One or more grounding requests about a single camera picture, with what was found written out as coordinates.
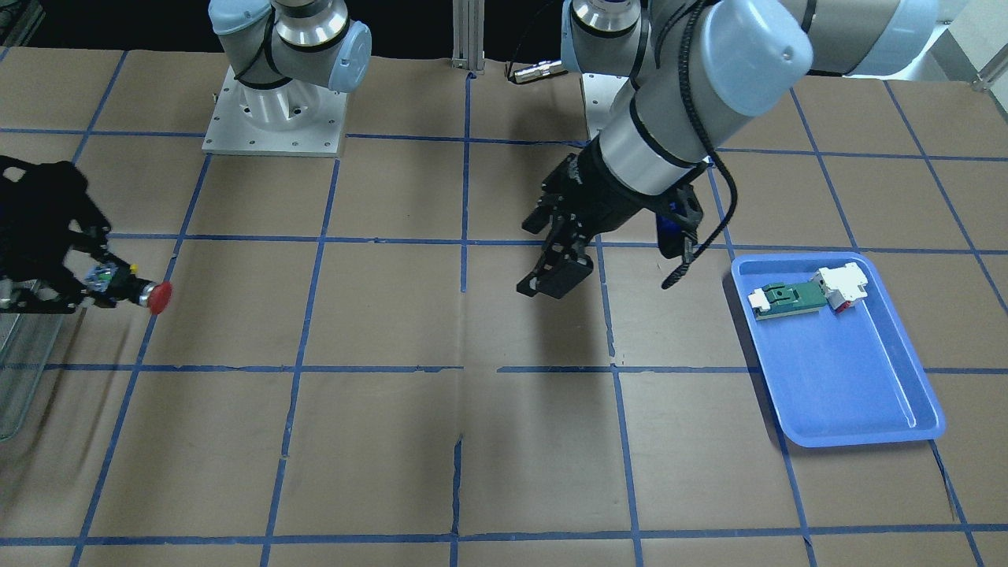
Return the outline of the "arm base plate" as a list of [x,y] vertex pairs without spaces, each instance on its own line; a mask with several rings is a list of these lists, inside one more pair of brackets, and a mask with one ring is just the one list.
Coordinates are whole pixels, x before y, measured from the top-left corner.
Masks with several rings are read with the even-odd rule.
[[626,85],[626,76],[583,74],[580,76],[584,100],[587,139],[598,135],[608,124],[614,101]]
[[213,155],[337,158],[350,96],[292,80],[256,90],[224,76],[202,150]]

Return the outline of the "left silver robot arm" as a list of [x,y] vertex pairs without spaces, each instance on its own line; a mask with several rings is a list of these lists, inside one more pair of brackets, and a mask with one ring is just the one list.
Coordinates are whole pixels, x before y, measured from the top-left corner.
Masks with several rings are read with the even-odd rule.
[[925,50],[936,1],[566,1],[561,62],[623,76],[607,123],[545,177],[525,231],[545,233],[518,293],[562,298],[593,272],[591,241],[642,209],[680,281],[734,215],[717,148],[808,72],[890,76]]

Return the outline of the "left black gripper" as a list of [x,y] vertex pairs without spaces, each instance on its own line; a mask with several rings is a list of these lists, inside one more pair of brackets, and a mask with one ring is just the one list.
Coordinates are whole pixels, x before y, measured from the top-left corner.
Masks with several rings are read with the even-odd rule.
[[[561,300],[593,272],[593,259],[583,254],[590,240],[615,231],[645,209],[655,216],[656,226],[656,216],[669,214],[671,203],[696,198],[692,183],[705,171],[701,161],[670,187],[651,196],[616,179],[602,161],[600,150],[569,154],[541,183],[543,194],[522,223],[522,229],[532,234],[544,228],[549,231],[535,269],[516,284],[516,291],[525,297],[539,295],[540,277],[547,274],[548,297]],[[698,238],[694,258],[680,258],[677,272],[690,269],[699,247]]]

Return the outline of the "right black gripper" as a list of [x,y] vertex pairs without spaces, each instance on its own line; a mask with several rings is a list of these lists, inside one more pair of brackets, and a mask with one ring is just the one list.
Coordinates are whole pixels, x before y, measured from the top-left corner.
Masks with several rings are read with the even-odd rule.
[[29,164],[2,158],[2,171],[22,171],[18,180],[2,177],[2,276],[36,280],[54,291],[40,300],[30,288],[13,290],[2,311],[73,313],[76,308],[115,308],[110,288],[85,287],[64,263],[69,249],[87,252],[98,265],[127,269],[113,254],[107,236],[112,225],[87,194],[87,177],[72,162]]

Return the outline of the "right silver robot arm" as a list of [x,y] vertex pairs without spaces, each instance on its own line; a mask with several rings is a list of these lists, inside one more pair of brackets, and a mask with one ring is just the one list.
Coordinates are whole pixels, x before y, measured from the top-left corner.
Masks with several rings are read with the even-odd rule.
[[[212,1],[229,74],[202,148],[211,155],[329,155],[373,37],[343,1]],[[69,161],[2,158],[2,312],[73,313],[133,302],[158,315],[172,284],[116,256],[112,225]]]

